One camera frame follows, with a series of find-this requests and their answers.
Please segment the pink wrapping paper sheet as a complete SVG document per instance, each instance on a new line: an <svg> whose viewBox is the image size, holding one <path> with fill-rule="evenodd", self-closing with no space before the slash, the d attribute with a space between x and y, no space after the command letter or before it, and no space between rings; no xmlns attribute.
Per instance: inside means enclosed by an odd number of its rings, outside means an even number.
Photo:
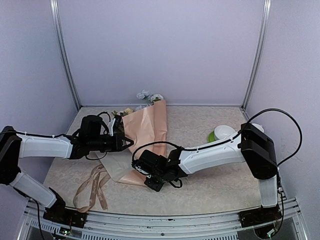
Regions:
<svg viewBox="0 0 320 240"><path fill-rule="evenodd" d="M166 156L167 146L160 141L167 138L167 103L156 101L122 118L124 135L133 140L133 146L122 152L108 153L101 160L111 179L116 183L143 186L146 176L132 168L132 154L138 159L144 150Z"/></svg>

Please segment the pink rose stem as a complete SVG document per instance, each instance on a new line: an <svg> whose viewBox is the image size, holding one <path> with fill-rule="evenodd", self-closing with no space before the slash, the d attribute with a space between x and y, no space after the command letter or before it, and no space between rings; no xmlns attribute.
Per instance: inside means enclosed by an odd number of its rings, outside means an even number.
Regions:
<svg viewBox="0 0 320 240"><path fill-rule="evenodd" d="M113 110L113 111L111 112L111 114L113 115L114 118L115 118L116 116L122 117L122 113L121 113L121 112L117 112L116 110Z"/></svg>

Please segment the yellow rose bunch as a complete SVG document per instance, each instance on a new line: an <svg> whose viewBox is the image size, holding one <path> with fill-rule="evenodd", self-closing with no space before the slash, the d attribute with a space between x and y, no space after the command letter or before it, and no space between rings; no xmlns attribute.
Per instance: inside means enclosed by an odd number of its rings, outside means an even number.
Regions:
<svg viewBox="0 0 320 240"><path fill-rule="evenodd" d="M124 116L127 116L131 113L133 113L134 111L131 109L131 108L126 108L125 110L122 110L119 112L119 115L124 117Z"/></svg>

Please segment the white pink flower stem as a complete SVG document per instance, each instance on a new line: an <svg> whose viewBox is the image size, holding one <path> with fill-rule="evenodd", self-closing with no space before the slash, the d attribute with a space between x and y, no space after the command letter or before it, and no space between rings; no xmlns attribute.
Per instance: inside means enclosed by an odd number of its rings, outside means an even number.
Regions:
<svg viewBox="0 0 320 240"><path fill-rule="evenodd" d="M156 93L156 94L153 94L153 95L150 97L149 100L150 100L152 103L154 103L154 102L157 102L157 101L162 101L162 100L164 100L164 97L163 97L161 94Z"/></svg>

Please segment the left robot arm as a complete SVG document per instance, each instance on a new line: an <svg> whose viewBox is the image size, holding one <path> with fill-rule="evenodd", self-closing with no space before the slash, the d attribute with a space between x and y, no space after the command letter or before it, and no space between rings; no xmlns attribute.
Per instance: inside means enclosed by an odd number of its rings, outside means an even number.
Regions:
<svg viewBox="0 0 320 240"><path fill-rule="evenodd" d="M57 221L70 218L65 201L54 190L27 175L19 166L19 159L52 157L79 160L91 152L122 152L134 144L124 133L116 131L116 117L105 123L99 115L82 118L80 128L73 134L39 135L18 132L6 126L0 133L0 183L11 186L45 207Z"/></svg>

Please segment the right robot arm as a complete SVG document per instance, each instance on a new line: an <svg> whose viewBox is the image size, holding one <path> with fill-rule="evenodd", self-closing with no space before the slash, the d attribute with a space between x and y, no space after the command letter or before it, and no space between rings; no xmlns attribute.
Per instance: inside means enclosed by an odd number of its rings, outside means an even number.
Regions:
<svg viewBox="0 0 320 240"><path fill-rule="evenodd" d="M213 143L194 148L175 146L168 157L140 146L142 154L133 158L132 167L146 177L145 185L159 192L165 183L172 186L182 178L204 169L233 163L246 163L258 180L261 207L256 218L266 222L278 207L278 166L271 138L246 122L238 132Z"/></svg>

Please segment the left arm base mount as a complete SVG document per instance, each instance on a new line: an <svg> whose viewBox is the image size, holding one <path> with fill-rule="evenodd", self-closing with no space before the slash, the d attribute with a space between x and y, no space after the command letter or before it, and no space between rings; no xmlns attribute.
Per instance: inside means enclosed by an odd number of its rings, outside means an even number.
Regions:
<svg viewBox="0 0 320 240"><path fill-rule="evenodd" d="M43 218L55 223L83 229L88 214L66 208L66 203L63 198L52 188L49 188L49 190L54 193L56 201L51 207L45 208Z"/></svg>

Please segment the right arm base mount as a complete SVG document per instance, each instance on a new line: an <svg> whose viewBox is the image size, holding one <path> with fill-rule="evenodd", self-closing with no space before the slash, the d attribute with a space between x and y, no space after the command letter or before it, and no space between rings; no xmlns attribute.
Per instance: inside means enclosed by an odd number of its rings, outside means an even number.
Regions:
<svg viewBox="0 0 320 240"><path fill-rule="evenodd" d="M244 210L238 213L242 228L252 227L282 218L283 214L279 205L275 207L258 207L251 210Z"/></svg>

